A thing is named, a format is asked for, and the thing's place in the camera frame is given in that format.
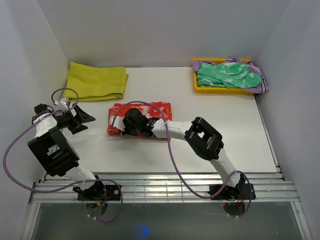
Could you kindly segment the red tie-dye trousers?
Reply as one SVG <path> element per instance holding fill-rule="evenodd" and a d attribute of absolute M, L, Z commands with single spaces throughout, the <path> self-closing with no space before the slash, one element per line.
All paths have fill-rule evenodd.
<path fill-rule="evenodd" d="M 171 121 L 173 119 L 171 104 L 169 102 L 163 102 L 163 101 L 151 102 L 151 103 L 145 103 L 142 101 L 135 101 L 135 102 L 132 101 L 129 103 L 114 104 L 108 110 L 107 133 L 109 130 L 109 124 L 110 124 L 109 119 L 111 116 L 115 116 L 115 117 L 119 116 L 119 117 L 122 117 L 123 119 L 129 118 L 135 121 L 149 119 L 151 130 L 154 124 L 156 123 L 156 120 Z M 166 140 L 167 139 L 166 131 L 163 130 L 162 132 L 164 133 L 164 136 L 156 136 L 153 134 L 152 137 L 150 137 L 150 139 Z M 142 135 L 139 135 L 137 137 L 147 139 Z"/>

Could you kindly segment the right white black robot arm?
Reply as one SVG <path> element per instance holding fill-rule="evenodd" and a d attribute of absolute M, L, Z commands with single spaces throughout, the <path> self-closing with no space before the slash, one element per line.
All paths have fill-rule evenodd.
<path fill-rule="evenodd" d="M 147 118 L 137 108 L 131 108 L 124 117 L 114 122 L 114 126 L 126 135 L 186 141 L 198 157 L 215 168 L 222 179 L 222 184 L 209 186 L 207 199 L 253 199 L 253 187 L 227 156 L 222 135 L 202 117 L 189 122 L 168 121 L 163 117 Z"/>

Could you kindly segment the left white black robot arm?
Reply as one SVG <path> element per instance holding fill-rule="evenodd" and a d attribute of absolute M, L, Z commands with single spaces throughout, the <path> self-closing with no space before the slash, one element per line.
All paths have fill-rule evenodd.
<path fill-rule="evenodd" d="M 75 107 L 75 114 L 62 112 L 53 115 L 53 109 L 47 104 L 34 107 L 35 137 L 27 145 L 44 170 L 52 177 L 66 177 L 78 186 L 73 190 L 89 200 L 102 200 L 107 195 L 105 185 L 97 181 L 99 177 L 79 164 L 80 157 L 63 135 L 68 129 L 73 135 L 87 130 L 86 123 L 96 119 Z"/>

